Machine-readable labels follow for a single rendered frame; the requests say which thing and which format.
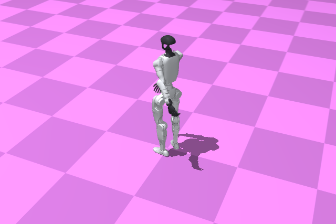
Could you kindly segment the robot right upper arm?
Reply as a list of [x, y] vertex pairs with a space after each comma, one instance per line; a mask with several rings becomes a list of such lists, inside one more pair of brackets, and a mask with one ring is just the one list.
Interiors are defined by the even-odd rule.
[[177, 52], [178, 53], [178, 55], [179, 55], [179, 61], [180, 61], [180, 59], [183, 57], [183, 54], [180, 52], [180, 51], [175, 51], [175, 52]]

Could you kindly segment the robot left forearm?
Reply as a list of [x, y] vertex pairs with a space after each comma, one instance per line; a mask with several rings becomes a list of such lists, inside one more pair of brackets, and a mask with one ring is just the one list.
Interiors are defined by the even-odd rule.
[[169, 99], [171, 99], [171, 98], [170, 98], [170, 94], [169, 94], [169, 92], [167, 90], [167, 86], [165, 86], [164, 83], [161, 80], [157, 81], [157, 85], [160, 88], [160, 90], [162, 91], [165, 103], [169, 104]]

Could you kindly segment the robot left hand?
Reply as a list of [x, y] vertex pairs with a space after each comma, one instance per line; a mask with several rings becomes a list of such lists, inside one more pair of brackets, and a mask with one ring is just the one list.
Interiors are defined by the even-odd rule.
[[166, 105], [168, 106], [169, 114], [171, 114], [173, 117], [177, 117], [177, 116], [180, 115], [180, 113], [177, 113], [174, 106], [172, 105], [172, 100], [171, 99], [169, 99], [169, 104], [166, 104]]

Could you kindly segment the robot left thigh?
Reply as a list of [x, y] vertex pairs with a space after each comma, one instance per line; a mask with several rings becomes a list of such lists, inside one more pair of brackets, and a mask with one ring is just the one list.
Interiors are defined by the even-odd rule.
[[153, 97], [152, 101], [152, 112], [154, 116], [154, 120], [156, 125], [162, 124], [164, 127], [164, 131], [167, 129], [167, 123], [163, 121], [163, 105], [165, 104], [165, 100], [163, 98], [163, 94], [156, 95]]

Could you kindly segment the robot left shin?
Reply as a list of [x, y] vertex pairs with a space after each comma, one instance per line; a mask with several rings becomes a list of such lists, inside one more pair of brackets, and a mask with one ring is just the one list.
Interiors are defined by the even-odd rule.
[[167, 130], [164, 131], [163, 125], [158, 124], [158, 126], [156, 126], [156, 131], [157, 131], [157, 137], [158, 137], [160, 148], [161, 148], [160, 150], [164, 151], [165, 141], [166, 141], [166, 136], [167, 136]]

